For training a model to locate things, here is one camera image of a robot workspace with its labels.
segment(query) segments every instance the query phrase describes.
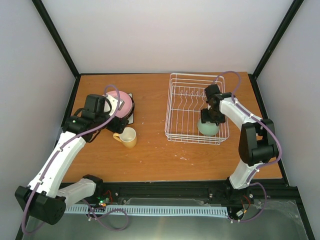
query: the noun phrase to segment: dish rack wire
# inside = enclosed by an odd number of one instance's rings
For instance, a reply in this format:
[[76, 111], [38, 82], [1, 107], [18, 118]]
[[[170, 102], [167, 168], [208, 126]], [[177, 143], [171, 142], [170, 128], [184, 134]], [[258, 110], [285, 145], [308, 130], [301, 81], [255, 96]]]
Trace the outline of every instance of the dish rack wire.
[[[166, 108], [165, 135], [168, 141], [220, 145], [229, 137], [228, 118], [219, 125], [215, 136], [204, 136], [197, 123], [201, 109], [207, 108], [205, 88], [217, 75], [172, 73], [170, 75]], [[217, 85], [225, 93], [225, 79], [220, 76]]]

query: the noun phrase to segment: pink plate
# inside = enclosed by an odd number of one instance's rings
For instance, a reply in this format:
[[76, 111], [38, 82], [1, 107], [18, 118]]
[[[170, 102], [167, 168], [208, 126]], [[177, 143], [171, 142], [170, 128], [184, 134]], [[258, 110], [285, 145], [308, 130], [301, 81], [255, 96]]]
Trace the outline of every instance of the pink plate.
[[[120, 98], [124, 101], [124, 105], [122, 106], [121, 110], [118, 110], [116, 112], [116, 116], [118, 118], [123, 118], [126, 117], [132, 110], [132, 100], [131, 97], [125, 93], [124, 91], [119, 91], [120, 93]], [[116, 98], [117, 97], [117, 92], [116, 91], [109, 91], [107, 94], [110, 94], [112, 97]]]

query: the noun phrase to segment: gray floor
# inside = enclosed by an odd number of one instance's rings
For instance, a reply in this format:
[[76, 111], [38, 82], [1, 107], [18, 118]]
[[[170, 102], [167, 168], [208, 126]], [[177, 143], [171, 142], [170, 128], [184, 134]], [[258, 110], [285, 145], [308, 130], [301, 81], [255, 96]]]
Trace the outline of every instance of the gray floor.
[[[233, 223], [224, 218], [181, 216], [130, 216], [127, 229], [113, 232], [104, 229], [96, 221], [88, 221], [84, 214], [65, 214], [56, 225], [44, 225], [36, 234], [24, 240], [307, 240], [304, 226], [295, 203], [291, 201], [269, 202], [267, 209], [249, 223]], [[257, 212], [250, 207], [247, 218]], [[124, 216], [108, 216], [105, 224], [121, 227]], [[28, 229], [39, 221], [31, 219]]]

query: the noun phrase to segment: table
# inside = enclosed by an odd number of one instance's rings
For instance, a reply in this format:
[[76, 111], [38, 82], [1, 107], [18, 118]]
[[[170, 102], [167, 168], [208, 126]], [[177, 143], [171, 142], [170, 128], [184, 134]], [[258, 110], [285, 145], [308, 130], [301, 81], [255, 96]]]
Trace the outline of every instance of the table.
[[[261, 116], [248, 74], [241, 72], [240, 75], [242, 84], [236, 97], [247, 109]], [[72, 112], [84, 106], [87, 95], [102, 95], [108, 84], [132, 93], [135, 110], [134, 123], [130, 127], [137, 132], [137, 145], [128, 149], [113, 139], [112, 132], [103, 130], [76, 156], [63, 182], [77, 182], [86, 174], [100, 177], [104, 182], [204, 181], [229, 177], [240, 160], [240, 131], [231, 121], [230, 137], [221, 145], [167, 140], [169, 79], [168, 73], [81, 76]], [[237, 82], [236, 75], [227, 74], [226, 92], [231, 92]], [[277, 164], [263, 168], [255, 176], [258, 179], [281, 177]]]

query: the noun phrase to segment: mug handle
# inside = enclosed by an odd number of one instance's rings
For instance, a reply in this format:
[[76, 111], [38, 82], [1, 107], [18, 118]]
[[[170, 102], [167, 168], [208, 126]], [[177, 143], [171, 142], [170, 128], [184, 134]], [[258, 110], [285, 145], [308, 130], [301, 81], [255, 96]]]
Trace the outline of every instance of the mug handle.
[[122, 143], [122, 141], [121, 141], [121, 139], [120, 139], [120, 137], [119, 137], [119, 133], [114, 133], [114, 134], [113, 134], [113, 138], [114, 138], [115, 140], [119, 141], [120, 143]]

